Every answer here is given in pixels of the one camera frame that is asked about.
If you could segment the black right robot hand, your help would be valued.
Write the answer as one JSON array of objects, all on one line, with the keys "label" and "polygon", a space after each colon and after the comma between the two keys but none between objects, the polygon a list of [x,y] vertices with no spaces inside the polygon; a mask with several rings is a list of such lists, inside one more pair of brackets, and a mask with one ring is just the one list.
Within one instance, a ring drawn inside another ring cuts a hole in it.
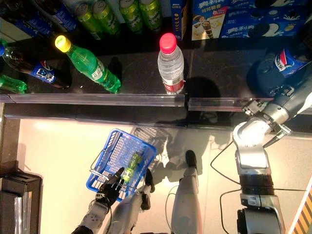
[{"label": "black right robot hand", "polygon": [[299,39],[299,55],[298,59],[301,62],[309,64],[312,61],[312,20],[308,20],[300,32],[298,33]]}]

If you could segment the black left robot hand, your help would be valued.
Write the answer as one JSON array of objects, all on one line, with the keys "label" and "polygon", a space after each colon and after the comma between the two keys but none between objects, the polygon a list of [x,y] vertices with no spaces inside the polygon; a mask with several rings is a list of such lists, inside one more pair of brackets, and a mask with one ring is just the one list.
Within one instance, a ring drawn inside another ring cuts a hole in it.
[{"label": "black left robot hand", "polygon": [[105,205],[108,209],[111,208],[117,200],[122,185],[124,184],[124,179],[121,178],[123,172],[124,167],[121,167],[108,181],[101,185],[96,194],[96,202]]}]

